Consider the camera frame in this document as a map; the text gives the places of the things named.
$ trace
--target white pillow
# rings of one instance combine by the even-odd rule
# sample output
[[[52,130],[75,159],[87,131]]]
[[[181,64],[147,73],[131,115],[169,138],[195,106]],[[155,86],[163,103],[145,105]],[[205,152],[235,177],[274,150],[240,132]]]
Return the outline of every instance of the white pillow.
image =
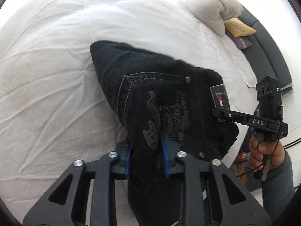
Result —
[[[243,6],[237,0],[178,1],[218,36],[225,34],[223,20],[236,18],[243,13]]]

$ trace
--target hand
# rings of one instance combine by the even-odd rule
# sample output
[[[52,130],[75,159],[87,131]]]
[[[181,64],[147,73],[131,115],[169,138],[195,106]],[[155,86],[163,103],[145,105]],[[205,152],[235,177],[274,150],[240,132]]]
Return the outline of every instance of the hand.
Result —
[[[262,142],[258,145],[258,139],[255,134],[253,134],[249,148],[251,150],[250,158],[249,158],[249,165],[251,169],[259,166],[262,163],[263,155],[270,155],[275,146],[277,141],[270,141],[270,142]],[[273,167],[279,167],[285,159],[285,151],[282,144],[279,142],[273,156],[271,165]]]

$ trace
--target wrinkled sheet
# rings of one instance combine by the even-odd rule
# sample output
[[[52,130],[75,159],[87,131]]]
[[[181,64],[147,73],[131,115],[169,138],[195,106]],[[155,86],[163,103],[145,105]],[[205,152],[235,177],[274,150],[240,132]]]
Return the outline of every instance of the wrinkled sheet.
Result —
[[[25,214],[76,159],[114,150],[126,133],[97,82],[89,46],[129,43],[218,72],[231,109],[252,114],[255,75],[235,44],[177,0],[29,0],[0,29],[0,197]],[[234,160],[247,127],[224,158]],[[120,225],[137,225],[116,185]]]

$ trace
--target gray sleeve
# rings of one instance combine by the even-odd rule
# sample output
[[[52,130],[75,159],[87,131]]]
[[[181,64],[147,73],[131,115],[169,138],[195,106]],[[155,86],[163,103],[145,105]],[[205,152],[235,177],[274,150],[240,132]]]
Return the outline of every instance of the gray sleeve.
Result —
[[[263,207],[275,222],[290,203],[295,194],[292,161],[285,151],[285,161],[271,169],[267,180],[261,182]]]

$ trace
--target purple pillow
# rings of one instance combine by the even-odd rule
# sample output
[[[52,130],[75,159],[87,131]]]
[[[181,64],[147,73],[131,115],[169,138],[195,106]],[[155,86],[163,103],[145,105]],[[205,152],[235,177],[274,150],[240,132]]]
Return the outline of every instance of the purple pillow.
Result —
[[[238,49],[246,49],[253,44],[244,36],[234,37],[229,31],[226,30],[226,35],[235,43]]]

